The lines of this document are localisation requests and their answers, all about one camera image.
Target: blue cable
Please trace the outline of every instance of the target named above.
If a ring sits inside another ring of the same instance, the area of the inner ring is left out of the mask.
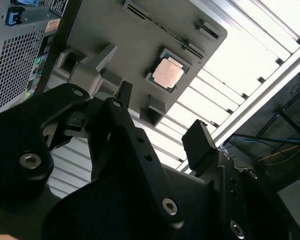
[[[274,138],[274,140],[281,140],[281,141],[287,141],[287,142],[292,142],[292,143],[300,143],[300,140],[297,139],[283,139],[283,138]],[[258,143],[258,142],[266,142],[264,140],[242,140],[245,143]]]

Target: ventilation grille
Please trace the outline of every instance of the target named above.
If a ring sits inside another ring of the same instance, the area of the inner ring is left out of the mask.
[[[0,58],[0,108],[26,90],[43,32],[4,41]]]
[[[48,5],[48,3],[49,3],[49,0],[40,0],[39,6],[45,6],[45,5]]]

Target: cable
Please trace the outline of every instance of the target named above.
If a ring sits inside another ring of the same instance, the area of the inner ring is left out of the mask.
[[[263,160],[265,160],[265,159],[268,159],[268,158],[270,158],[270,157],[276,156],[276,155],[278,155],[278,154],[282,154],[282,153],[284,153],[284,152],[290,151],[290,150],[295,149],[295,148],[297,148],[297,147],[299,147],[299,146],[293,146],[293,147],[290,147],[290,148],[288,148],[288,149],[285,149],[285,150],[276,152],[276,153],[274,153],[274,154],[271,154],[271,155],[269,155],[269,156],[265,156],[265,157],[259,159],[258,162],[263,161]]]
[[[284,141],[290,141],[290,142],[296,142],[296,143],[300,143],[300,140],[297,140],[297,139],[292,139],[292,140],[284,140]],[[263,143],[263,144],[266,144],[268,146],[270,146],[271,148],[277,150],[275,147],[271,146],[270,144],[267,144],[265,143],[264,141],[262,140],[241,140],[239,142],[236,142],[235,144],[232,144],[231,146],[227,146],[227,147],[224,147],[222,148],[222,150],[224,149],[229,149],[229,148],[232,148],[232,147],[235,147],[236,145],[240,144],[240,143]]]
[[[237,146],[238,144],[243,143],[243,142],[244,142],[244,140],[238,141],[235,144],[232,144],[231,146],[227,146],[227,147],[222,148],[221,150],[232,148],[232,147]]]
[[[287,158],[285,160],[279,161],[277,163],[269,163],[269,164],[267,164],[267,166],[273,166],[273,165],[278,165],[278,164],[285,163],[285,162],[289,161],[291,158],[293,158],[295,155],[297,155],[299,152],[300,152],[300,149],[298,151],[296,151],[290,158]]]

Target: black cable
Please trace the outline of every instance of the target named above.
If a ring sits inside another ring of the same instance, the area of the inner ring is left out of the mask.
[[[238,144],[243,143],[244,141],[245,141],[245,140],[238,141],[238,142],[232,144],[231,146],[227,146],[227,147],[222,148],[221,150],[229,149],[229,148],[235,147],[235,146],[237,146]]]

